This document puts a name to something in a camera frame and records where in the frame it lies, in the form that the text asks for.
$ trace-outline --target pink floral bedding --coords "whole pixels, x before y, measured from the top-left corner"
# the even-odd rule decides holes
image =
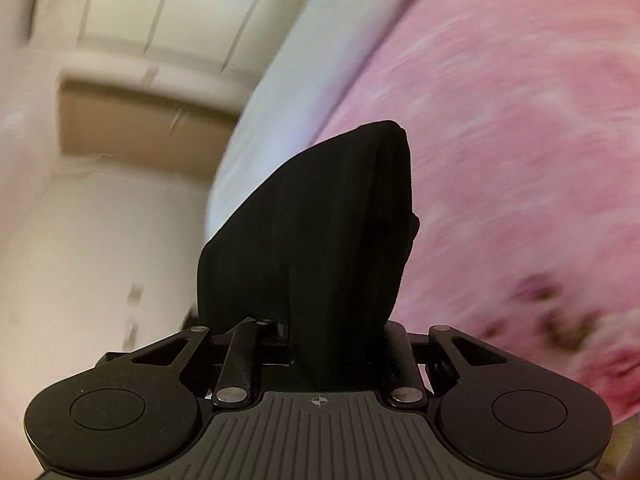
[[[640,0],[415,0],[318,142],[386,119],[421,220],[392,318],[640,411]]]

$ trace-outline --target triangular cutout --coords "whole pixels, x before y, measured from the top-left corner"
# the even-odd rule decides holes
[[[188,343],[188,339],[174,339],[160,348],[132,359],[132,362],[140,365],[169,366]]]
[[[504,357],[494,354],[490,350],[482,348],[463,337],[454,337],[451,341],[471,366],[500,365],[507,362]]]

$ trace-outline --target black plastic part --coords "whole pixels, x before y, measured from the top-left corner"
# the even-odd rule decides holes
[[[563,476],[599,460],[612,421],[591,390],[453,328],[429,336],[453,368],[443,377],[457,376],[436,426],[458,453],[518,477]]]
[[[427,391],[416,364],[411,342],[404,327],[389,321],[385,325],[385,336],[382,364],[382,387],[380,394],[393,407],[402,409],[417,409],[427,403]],[[422,394],[422,398],[415,402],[398,402],[393,397],[393,391],[398,388],[414,388]]]
[[[40,392],[26,410],[24,427],[43,467],[76,476],[122,476],[184,449],[202,419],[179,379],[206,336],[177,333]],[[164,350],[178,347],[168,363]],[[153,355],[161,362],[150,364]]]
[[[260,326],[256,322],[241,323],[236,328],[226,353],[225,363],[211,397],[219,408],[239,409],[253,402],[254,352]],[[226,388],[242,388],[247,396],[238,402],[223,402],[217,395]]]

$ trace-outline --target brown panel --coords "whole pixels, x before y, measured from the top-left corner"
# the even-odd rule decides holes
[[[60,144],[68,155],[105,153],[152,168],[212,180],[233,132],[233,116],[121,89],[66,83]]]

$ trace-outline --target crosshair marking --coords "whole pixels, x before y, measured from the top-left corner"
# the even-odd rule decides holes
[[[314,403],[318,408],[320,408],[324,406],[326,403],[328,403],[329,399],[318,395],[317,397],[314,397],[313,399],[311,399],[311,402]]]

